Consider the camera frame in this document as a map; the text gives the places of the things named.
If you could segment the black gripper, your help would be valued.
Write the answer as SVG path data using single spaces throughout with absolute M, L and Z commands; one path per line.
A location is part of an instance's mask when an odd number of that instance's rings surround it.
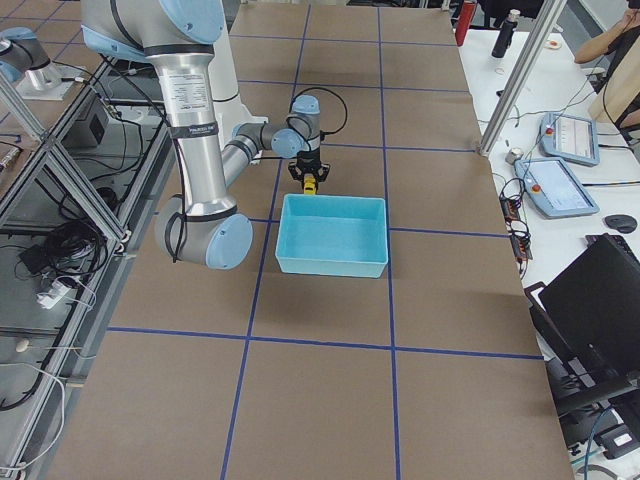
M 306 174 L 314 175 L 314 187 L 318 189 L 326 180 L 331 166 L 321 162 L 320 149 L 312 151 L 300 151 L 295 161 L 288 164 L 288 170 L 297 189 L 303 188 L 303 179 Z

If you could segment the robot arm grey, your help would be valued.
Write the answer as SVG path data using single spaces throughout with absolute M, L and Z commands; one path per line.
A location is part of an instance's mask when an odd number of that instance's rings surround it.
M 158 246 L 173 260 L 228 270 L 247 256 L 250 220 L 229 188 L 262 152 L 289 160 L 292 178 L 313 193 L 330 167 L 320 160 L 320 106 L 296 97 L 283 123 L 243 105 L 219 1 L 84 1 L 86 45 L 108 57 L 151 64 L 176 151 L 181 193 L 161 209 Z

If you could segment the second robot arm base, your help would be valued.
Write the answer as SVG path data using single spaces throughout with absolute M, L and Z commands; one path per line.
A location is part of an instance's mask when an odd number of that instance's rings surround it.
M 1 32 L 1 73 L 25 100 L 62 101 L 74 77 L 65 81 L 35 33 L 27 27 Z

